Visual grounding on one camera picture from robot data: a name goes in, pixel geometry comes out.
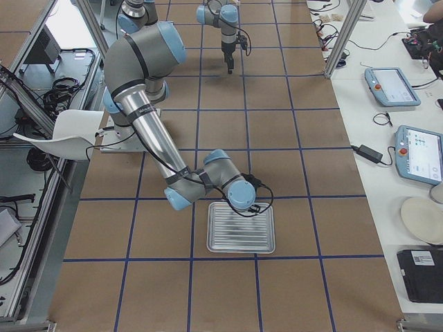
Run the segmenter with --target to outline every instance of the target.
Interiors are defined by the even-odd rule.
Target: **white chair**
[[[91,157],[96,141],[95,134],[103,117],[102,111],[67,109],[55,121],[51,140],[35,140],[14,133],[14,137],[32,143],[47,154],[71,160],[86,160]]]

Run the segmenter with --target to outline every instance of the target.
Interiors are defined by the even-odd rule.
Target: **rectangular tray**
[[[268,206],[267,203],[256,204],[262,210]],[[263,214],[246,218],[232,211],[226,202],[211,203],[207,246],[211,252],[272,253],[275,250],[272,207]]]

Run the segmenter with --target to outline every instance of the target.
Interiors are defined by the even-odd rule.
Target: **power adapter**
[[[371,149],[370,147],[367,147],[366,145],[360,145],[360,147],[356,147],[355,145],[351,145],[351,148],[358,155],[362,156],[365,159],[372,161],[375,164],[380,163],[381,159],[383,158],[383,154]]]

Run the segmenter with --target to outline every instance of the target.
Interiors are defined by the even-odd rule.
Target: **brown tile floor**
[[[176,212],[151,157],[95,151],[51,307],[57,329],[396,331],[401,312],[311,18],[289,2],[242,2],[254,49],[235,52],[232,75],[220,32],[195,22],[199,1],[158,6],[189,50],[162,120],[191,168],[224,148],[272,187],[275,252],[209,252],[217,194]]]

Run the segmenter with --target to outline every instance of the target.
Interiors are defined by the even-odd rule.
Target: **white label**
[[[434,266],[431,252],[429,251],[411,251],[415,265]]]

